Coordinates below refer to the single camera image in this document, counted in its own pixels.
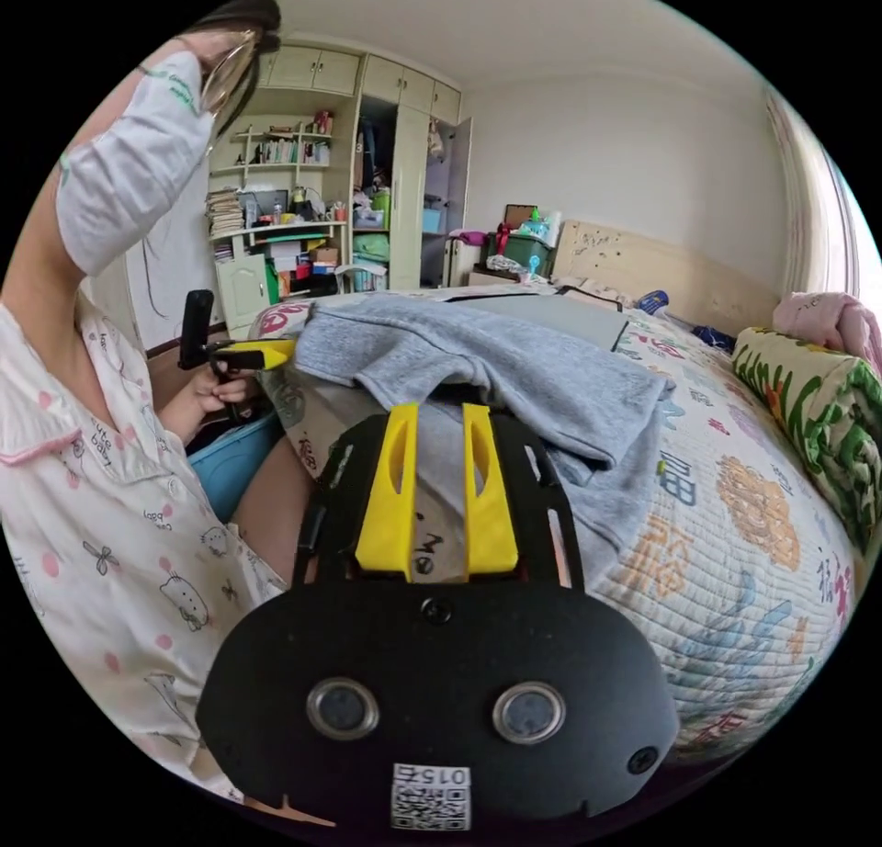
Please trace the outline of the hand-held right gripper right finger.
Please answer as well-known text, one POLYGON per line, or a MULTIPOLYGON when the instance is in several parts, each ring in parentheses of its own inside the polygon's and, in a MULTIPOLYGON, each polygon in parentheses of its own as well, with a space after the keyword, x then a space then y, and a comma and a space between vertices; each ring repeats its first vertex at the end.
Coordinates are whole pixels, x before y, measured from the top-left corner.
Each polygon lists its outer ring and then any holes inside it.
POLYGON ((464 540, 469 576, 509 574, 518 547, 503 465, 486 406, 462 406, 464 432, 464 540))

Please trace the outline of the person's left hand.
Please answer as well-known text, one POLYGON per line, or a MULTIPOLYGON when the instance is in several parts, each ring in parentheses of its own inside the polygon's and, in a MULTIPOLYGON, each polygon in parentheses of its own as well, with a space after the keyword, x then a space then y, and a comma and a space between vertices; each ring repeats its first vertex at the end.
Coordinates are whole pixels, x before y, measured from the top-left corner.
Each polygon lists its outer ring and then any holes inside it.
POLYGON ((218 376, 210 367, 203 367, 192 381, 193 392, 202 422, 221 417, 244 421, 254 410, 253 402, 260 395, 258 383, 249 375, 218 376))

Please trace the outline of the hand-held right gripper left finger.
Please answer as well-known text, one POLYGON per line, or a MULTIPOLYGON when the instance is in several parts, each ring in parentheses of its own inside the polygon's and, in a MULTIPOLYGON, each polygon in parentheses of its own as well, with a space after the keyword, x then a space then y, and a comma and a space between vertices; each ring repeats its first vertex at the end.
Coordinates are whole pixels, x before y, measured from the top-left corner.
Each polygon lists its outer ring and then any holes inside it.
POLYGON ((418 412, 418 404, 409 402, 386 416, 355 551, 359 568, 370 576, 413 581, 418 412))

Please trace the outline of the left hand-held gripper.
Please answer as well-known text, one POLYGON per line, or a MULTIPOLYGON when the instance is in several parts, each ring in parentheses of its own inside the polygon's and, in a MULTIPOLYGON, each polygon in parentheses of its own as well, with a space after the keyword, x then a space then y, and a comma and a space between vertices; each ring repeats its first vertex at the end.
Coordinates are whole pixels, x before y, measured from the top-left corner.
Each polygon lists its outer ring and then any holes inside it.
POLYGON ((295 339, 219 340, 205 345, 205 356, 220 384, 227 384, 242 373, 281 367, 295 352, 295 339))

